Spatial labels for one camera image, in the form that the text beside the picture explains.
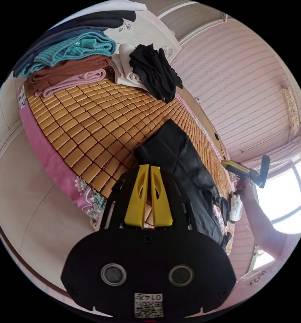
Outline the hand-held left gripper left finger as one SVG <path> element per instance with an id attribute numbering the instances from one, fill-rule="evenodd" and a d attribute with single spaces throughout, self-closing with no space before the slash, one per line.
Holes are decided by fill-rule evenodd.
<path id="1" fill-rule="evenodd" d="M 131 196 L 124 217 L 127 226 L 144 227 L 145 207 L 148 192 L 149 164 L 139 165 L 133 177 Z"/>

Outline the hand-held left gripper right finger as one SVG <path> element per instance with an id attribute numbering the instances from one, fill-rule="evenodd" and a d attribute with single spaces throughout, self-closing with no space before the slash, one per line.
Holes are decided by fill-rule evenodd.
<path id="1" fill-rule="evenodd" d="M 150 166 L 150 183 L 154 227 L 170 227 L 173 219 L 160 167 Z"/>

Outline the person's right hand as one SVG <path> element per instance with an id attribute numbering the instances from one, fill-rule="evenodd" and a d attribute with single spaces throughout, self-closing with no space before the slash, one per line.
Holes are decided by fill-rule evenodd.
<path id="1" fill-rule="evenodd" d="M 236 190 L 243 204 L 256 200 L 254 185 L 250 179 L 239 179 L 236 183 Z"/>

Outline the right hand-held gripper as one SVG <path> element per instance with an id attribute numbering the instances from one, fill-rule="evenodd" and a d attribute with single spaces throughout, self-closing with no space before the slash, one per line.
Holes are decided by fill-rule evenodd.
<path id="1" fill-rule="evenodd" d="M 241 163 L 229 160 L 229 159 L 224 159 L 221 160 L 221 165 L 225 168 L 230 173 L 233 173 L 237 175 L 237 177 L 241 180 L 246 180 L 249 179 L 253 183 L 255 183 L 257 186 L 261 185 L 261 177 L 260 174 L 252 169 L 252 168 L 247 168 L 243 166 Z"/>

